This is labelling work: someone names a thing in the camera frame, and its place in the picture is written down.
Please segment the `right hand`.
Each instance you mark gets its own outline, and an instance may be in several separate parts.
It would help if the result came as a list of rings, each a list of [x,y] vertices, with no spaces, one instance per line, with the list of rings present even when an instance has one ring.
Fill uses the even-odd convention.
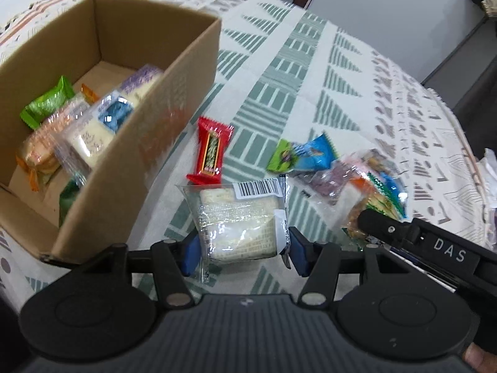
[[[463,360],[478,373],[497,373],[497,356],[475,343],[471,343],[463,354]]]

